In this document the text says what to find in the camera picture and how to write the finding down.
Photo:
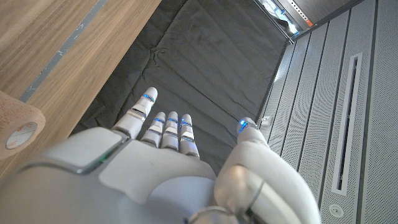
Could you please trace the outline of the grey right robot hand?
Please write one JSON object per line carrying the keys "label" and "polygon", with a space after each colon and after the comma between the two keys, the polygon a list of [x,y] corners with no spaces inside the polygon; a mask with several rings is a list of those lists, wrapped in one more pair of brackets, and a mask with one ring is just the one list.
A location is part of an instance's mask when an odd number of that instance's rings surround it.
{"label": "grey right robot hand", "polygon": [[200,159],[190,115],[158,113],[147,89],[111,128],[74,134],[1,182],[2,223],[320,223],[302,176],[254,121],[221,170]]}

